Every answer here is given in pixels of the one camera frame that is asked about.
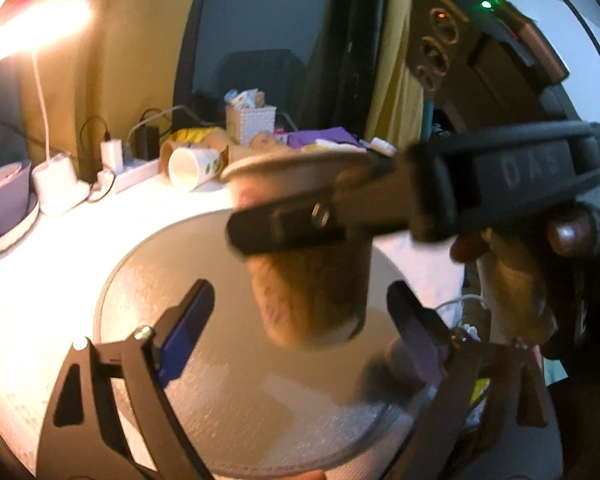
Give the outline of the person's hand on gripper handle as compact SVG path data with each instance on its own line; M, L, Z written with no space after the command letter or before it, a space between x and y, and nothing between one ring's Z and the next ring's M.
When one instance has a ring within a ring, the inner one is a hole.
M460 234L450 256L477 266L495 323L493 341L519 339L557 358L581 337L578 321L600 229L594 211L578 205L530 234L523 238L491 229Z

